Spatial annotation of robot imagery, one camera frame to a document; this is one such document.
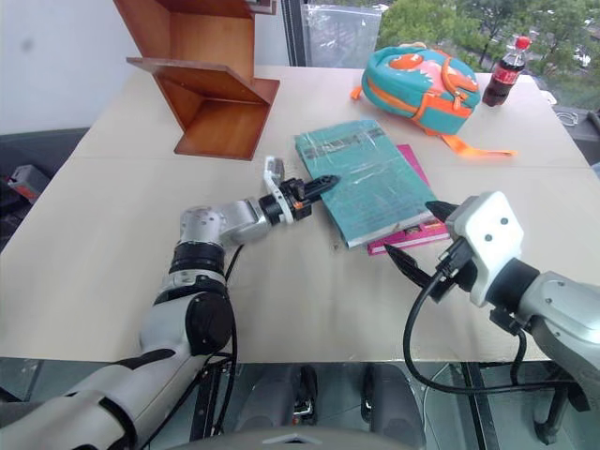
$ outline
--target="table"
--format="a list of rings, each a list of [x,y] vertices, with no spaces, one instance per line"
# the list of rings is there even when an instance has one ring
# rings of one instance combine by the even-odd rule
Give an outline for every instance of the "table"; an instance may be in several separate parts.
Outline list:
[[[597,283],[600,183],[529,77],[501,108],[480,105],[459,132],[513,158],[466,159],[366,99],[354,69],[259,67],[281,86],[251,162],[175,155],[182,135],[154,81],[135,73],[83,137],[0,255],[0,356],[112,361],[139,349],[138,331],[166,274],[179,216],[193,205],[264,194],[266,155],[307,177],[293,135],[365,117],[409,143],[441,200],[502,190],[525,231],[523,260]],[[478,75],[482,86],[488,75]],[[447,242],[412,249],[431,270]],[[402,358],[418,293],[385,256],[346,249],[316,205],[242,251],[230,284],[239,358],[324,362]],[[415,327],[422,361],[509,361],[516,340],[454,291],[428,302]],[[546,359],[530,339],[527,359]]]

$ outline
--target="wooden stand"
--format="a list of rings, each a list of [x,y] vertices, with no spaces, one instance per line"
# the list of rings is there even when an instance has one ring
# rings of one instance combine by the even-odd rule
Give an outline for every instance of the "wooden stand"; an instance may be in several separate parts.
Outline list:
[[[114,0],[184,137],[183,155],[252,159],[279,87],[254,78],[244,0]]]

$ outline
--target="black cable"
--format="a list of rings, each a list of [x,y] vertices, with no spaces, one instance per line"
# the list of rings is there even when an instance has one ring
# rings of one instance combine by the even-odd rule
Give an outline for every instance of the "black cable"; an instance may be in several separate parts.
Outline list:
[[[523,330],[517,331],[518,336],[518,350],[517,356],[515,356],[515,361],[510,366],[510,381],[513,386],[518,385],[518,370],[523,363],[523,358],[525,357],[525,352],[527,351],[527,338],[525,337],[525,332]]]
[[[416,318],[419,315],[419,311],[421,307],[427,300],[428,296],[431,294],[435,286],[440,282],[441,278],[444,277],[443,272],[438,271],[431,278],[427,286],[423,288],[423,290],[419,293],[412,305],[411,312],[409,312],[409,317],[406,320],[406,325],[404,326],[404,335],[402,341],[402,351],[404,353],[404,362],[406,363],[407,368],[417,379],[419,382],[424,384],[425,386],[432,387],[433,389],[437,389],[439,391],[447,392],[449,394],[460,394],[471,396],[474,394],[501,394],[505,392],[516,392],[516,391],[534,391],[539,389],[549,389],[549,388],[557,388],[557,387],[565,387],[567,384],[572,384],[573,381],[554,381],[554,382],[529,382],[524,384],[514,385],[503,385],[503,386],[490,386],[490,387],[481,387],[481,388],[473,388],[473,387],[456,387],[450,386],[447,384],[439,384],[438,382],[433,382],[429,378],[425,377],[419,370],[416,368],[413,362],[413,358],[411,357],[411,337],[413,335],[414,323],[416,322]]]
[[[229,280],[230,275],[232,274],[233,268],[235,267],[235,263],[237,262],[237,258],[242,251],[244,245],[241,245],[237,248],[235,253],[233,254],[232,261],[229,263],[229,267],[227,268],[227,272],[225,273],[225,280]],[[221,406],[221,411],[218,414],[217,421],[214,426],[214,434],[220,434],[223,431],[223,422],[225,421],[225,414],[227,412],[227,408],[229,407],[229,401],[232,397],[233,391],[233,382],[235,380],[235,367],[237,365],[237,328],[235,326],[235,315],[232,318],[232,355],[230,358],[231,364],[229,369],[229,380],[227,381],[227,389],[225,390],[225,398],[223,399],[223,405]]]

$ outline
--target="cable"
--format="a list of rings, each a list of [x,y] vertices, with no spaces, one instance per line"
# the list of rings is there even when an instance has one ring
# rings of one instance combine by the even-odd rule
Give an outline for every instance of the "cable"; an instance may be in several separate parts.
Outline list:
[[[229,267],[227,268],[227,272],[225,273],[225,280],[229,280],[230,275],[232,274],[233,268],[235,267],[235,263],[237,262],[237,258],[240,255],[240,251],[242,251],[244,245],[242,244],[237,248],[235,253],[233,254],[232,261],[229,263]],[[223,422],[225,421],[225,414],[227,412],[227,408],[229,407],[229,400],[232,397],[233,392],[233,382],[235,380],[235,367],[237,366],[237,328],[235,326],[235,315],[232,317],[232,355],[230,357],[230,369],[229,369],[229,380],[227,381],[227,389],[225,390],[225,398],[223,399],[223,405],[221,406],[221,411],[218,414],[217,421],[213,427],[213,435],[220,434],[223,432]]]
[[[523,358],[525,357],[525,352],[527,351],[527,338],[525,337],[525,333],[523,330],[518,330],[518,350],[517,356],[515,356],[515,361],[510,366],[510,381],[513,386],[518,385],[518,370],[523,363]]]
[[[431,377],[431,380],[433,382],[435,382],[435,379],[438,378],[442,372],[444,372],[447,368],[450,367],[450,363],[446,363],[442,366],[442,368],[440,368],[440,370],[438,370],[437,372],[435,372],[435,375],[433,375],[433,377]],[[425,388],[425,392],[423,393],[423,402],[421,403],[421,420],[423,420],[423,434],[425,434],[425,432],[428,430],[428,417],[425,414],[425,403],[428,400],[428,393],[429,393],[429,389],[431,388],[431,386],[427,386]]]
[[[409,317],[406,320],[406,325],[404,326],[404,334],[402,337],[402,352],[404,353],[404,362],[406,363],[407,368],[411,372],[411,374],[416,378],[419,382],[424,384],[425,386],[432,387],[433,389],[437,389],[439,391],[447,392],[449,394],[460,394],[471,396],[474,394],[501,394],[505,392],[516,392],[516,391],[533,391],[538,389],[549,389],[556,387],[565,387],[567,384],[574,383],[573,381],[554,381],[554,382],[529,382],[524,384],[514,385],[502,385],[502,386],[490,386],[490,387],[456,387],[450,386],[447,384],[439,384],[438,382],[434,382],[429,378],[425,377],[419,370],[416,368],[413,362],[413,357],[411,356],[411,338],[413,336],[413,328],[414,323],[416,322],[416,318],[419,315],[419,311],[421,307],[427,300],[428,296],[431,294],[435,286],[440,282],[442,277],[445,277],[442,270],[438,270],[435,275],[431,278],[429,283],[423,290],[419,293],[412,305],[411,312],[409,312]]]

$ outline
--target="wall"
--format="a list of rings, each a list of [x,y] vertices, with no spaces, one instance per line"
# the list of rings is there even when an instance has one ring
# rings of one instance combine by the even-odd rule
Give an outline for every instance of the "wall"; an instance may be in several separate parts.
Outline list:
[[[91,126],[139,54],[111,0],[0,0],[0,134]],[[256,64],[288,65],[280,5]]]

